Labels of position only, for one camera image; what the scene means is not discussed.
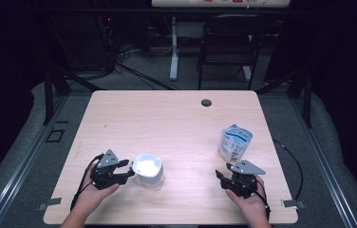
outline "black chair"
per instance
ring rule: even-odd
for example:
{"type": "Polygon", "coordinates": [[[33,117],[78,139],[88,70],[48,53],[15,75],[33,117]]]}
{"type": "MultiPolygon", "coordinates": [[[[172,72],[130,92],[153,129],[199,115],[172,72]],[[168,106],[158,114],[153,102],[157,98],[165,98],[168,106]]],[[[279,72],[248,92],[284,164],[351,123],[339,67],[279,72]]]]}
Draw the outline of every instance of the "black chair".
{"type": "Polygon", "coordinates": [[[198,89],[201,89],[203,65],[251,68],[247,89],[251,89],[259,50],[270,28],[263,15],[223,13],[209,19],[202,31],[197,62],[198,89]]]}

